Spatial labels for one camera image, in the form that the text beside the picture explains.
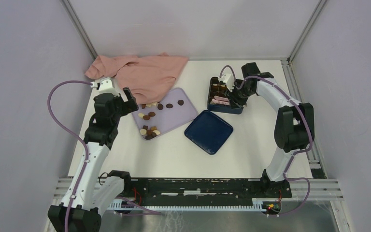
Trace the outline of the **lilac plastic tray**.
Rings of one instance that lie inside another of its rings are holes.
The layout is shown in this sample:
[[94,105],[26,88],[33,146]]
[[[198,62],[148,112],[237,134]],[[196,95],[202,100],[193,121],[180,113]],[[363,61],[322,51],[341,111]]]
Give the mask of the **lilac plastic tray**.
[[[183,100],[184,105],[178,105],[178,101]],[[163,110],[158,110],[157,105],[164,105]],[[173,108],[166,108],[166,104],[171,103]],[[132,113],[138,130],[146,129],[147,134],[141,135],[144,140],[152,140],[160,135],[168,133],[198,116],[198,111],[182,88],[174,88],[159,102],[139,105],[139,110]],[[153,133],[159,130],[160,135]]]

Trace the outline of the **dark blue chocolate box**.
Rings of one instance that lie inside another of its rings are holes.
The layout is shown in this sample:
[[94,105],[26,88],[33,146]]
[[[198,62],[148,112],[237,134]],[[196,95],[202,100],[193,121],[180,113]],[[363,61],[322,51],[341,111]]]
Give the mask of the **dark blue chocolate box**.
[[220,83],[217,77],[212,77],[210,79],[208,98],[207,98],[207,110],[220,113],[236,114],[240,115],[243,112],[243,109],[232,110],[230,105],[219,105],[219,104],[210,104],[210,100],[214,96],[225,97],[224,91],[227,87]]

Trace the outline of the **pink handled metal tongs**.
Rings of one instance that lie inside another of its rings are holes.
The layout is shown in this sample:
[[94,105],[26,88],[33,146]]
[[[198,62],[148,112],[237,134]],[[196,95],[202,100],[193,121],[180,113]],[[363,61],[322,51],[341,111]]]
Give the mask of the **pink handled metal tongs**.
[[230,101],[228,98],[225,98],[225,97],[214,96],[210,100],[210,104],[230,105]]

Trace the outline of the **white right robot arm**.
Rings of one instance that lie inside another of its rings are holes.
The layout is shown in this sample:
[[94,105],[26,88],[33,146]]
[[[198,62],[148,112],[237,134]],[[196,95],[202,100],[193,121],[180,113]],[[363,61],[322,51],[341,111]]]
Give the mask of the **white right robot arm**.
[[314,108],[285,92],[270,72],[260,72],[257,64],[242,66],[243,79],[234,72],[220,71],[218,80],[227,88],[225,96],[232,108],[244,108],[249,97],[262,97],[277,113],[274,140],[277,145],[271,163],[260,178],[260,192],[272,197],[290,180],[287,172],[297,154],[312,149],[314,141]]

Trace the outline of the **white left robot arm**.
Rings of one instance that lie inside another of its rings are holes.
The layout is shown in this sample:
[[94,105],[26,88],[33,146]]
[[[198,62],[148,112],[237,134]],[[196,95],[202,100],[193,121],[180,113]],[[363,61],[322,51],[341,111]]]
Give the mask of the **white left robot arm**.
[[139,109],[128,87],[127,100],[109,90],[94,98],[95,112],[81,140],[84,152],[75,176],[59,205],[52,205],[48,218],[57,232],[97,232],[102,216],[116,196],[132,192],[129,172],[111,171],[98,191],[95,185],[100,169],[118,135],[120,118]]

